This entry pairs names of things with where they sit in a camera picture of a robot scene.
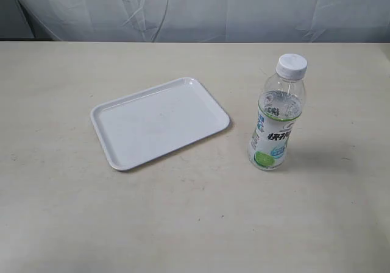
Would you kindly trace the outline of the white plastic tray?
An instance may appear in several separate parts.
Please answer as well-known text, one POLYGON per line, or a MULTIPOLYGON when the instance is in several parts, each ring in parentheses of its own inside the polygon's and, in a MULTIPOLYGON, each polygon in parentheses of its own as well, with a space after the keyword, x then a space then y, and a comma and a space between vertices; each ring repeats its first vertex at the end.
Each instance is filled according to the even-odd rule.
POLYGON ((91 123, 109 165, 128 171, 228 128, 196 79, 183 77, 95 106, 91 123))

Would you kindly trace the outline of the clear lime drink bottle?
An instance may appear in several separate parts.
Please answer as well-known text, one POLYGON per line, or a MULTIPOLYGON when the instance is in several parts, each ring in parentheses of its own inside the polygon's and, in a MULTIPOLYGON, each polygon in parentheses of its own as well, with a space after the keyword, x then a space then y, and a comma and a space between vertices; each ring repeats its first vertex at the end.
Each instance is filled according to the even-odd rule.
POLYGON ((289 136, 305 105, 307 66, 299 54, 281 55, 260 93, 257 124, 247 152, 250 162, 261 170, 274 170, 285 161, 289 136))

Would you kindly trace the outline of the white backdrop curtain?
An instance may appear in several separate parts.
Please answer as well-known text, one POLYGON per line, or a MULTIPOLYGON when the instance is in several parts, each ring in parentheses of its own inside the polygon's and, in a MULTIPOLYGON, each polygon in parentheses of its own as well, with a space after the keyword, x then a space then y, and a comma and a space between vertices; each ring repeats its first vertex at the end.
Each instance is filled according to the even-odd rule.
POLYGON ((389 41, 389 0, 1 0, 2 40, 389 41))

